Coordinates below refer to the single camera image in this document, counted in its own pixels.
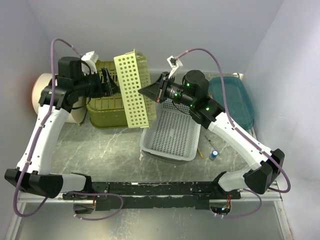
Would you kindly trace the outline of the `pale yellow perforated basket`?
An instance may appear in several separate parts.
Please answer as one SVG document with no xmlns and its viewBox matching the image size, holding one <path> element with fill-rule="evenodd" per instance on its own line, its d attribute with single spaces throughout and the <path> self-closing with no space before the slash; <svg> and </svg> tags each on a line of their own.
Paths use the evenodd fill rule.
<svg viewBox="0 0 320 240">
<path fill-rule="evenodd" d="M 129 128 L 148 128 L 157 118 L 153 101 L 139 93 L 151 84 L 147 58 L 134 49 L 113 58 Z"/>
</svg>

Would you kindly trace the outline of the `translucent blue plastic container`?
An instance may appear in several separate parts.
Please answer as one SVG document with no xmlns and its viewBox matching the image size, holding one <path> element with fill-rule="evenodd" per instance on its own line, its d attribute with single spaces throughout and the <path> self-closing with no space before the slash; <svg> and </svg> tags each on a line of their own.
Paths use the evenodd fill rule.
<svg viewBox="0 0 320 240">
<path fill-rule="evenodd" d="M 224 76 L 223 80 L 230 116 L 244 130 L 250 130 L 254 126 L 255 111 L 243 82 L 235 76 Z M 220 77 L 214 77 L 209 81 L 208 94 L 220 105 L 225 106 Z"/>
</svg>

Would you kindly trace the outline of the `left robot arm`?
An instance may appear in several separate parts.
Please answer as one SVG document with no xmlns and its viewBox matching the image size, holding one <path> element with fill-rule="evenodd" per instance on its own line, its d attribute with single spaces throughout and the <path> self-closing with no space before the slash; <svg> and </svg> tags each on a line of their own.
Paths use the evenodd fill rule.
<svg viewBox="0 0 320 240">
<path fill-rule="evenodd" d="M 94 192 L 90 176 L 81 173 L 53 174 L 52 156 L 69 114 L 80 98 L 97 99 L 119 92 L 107 69 L 97 70 L 95 56 L 62 57 L 58 74 L 41 91 L 37 120 L 30 141 L 18 164 L 4 178 L 18 192 L 53 199 L 74 192 L 89 199 Z"/>
</svg>

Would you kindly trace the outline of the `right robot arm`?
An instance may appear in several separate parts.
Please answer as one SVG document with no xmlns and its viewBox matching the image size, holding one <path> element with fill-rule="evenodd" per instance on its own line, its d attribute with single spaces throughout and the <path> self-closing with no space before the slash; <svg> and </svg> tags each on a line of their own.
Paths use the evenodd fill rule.
<svg viewBox="0 0 320 240">
<path fill-rule="evenodd" d="M 183 76 L 181 84 L 163 72 L 155 83 L 138 92 L 156 103 L 172 100 L 187 106 L 188 114 L 196 123 L 226 141 L 246 161 L 247 168 L 225 172 L 218 178 L 212 186 L 216 198 L 223 199 L 230 191 L 244 188 L 264 194 L 281 173 L 284 152 L 279 148 L 271 150 L 252 137 L 221 104 L 208 96 L 208 88 L 205 75 L 200 70 L 191 70 Z"/>
</svg>

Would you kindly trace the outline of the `olive green plastic tub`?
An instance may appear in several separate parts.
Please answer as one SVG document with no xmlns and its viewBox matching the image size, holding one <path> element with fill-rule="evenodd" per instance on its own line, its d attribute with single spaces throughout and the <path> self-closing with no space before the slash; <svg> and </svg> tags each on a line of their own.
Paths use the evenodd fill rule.
<svg viewBox="0 0 320 240">
<path fill-rule="evenodd" d="M 97 60 L 96 69 L 102 82 L 104 82 L 103 69 L 107 69 L 110 79 L 119 85 L 115 63 L 113 61 Z M 98 129 L 126 128 L 128 126 L 121 93 L 101 98 L 88 98 L 87 111 L 91 124 Z"/>
</svg>

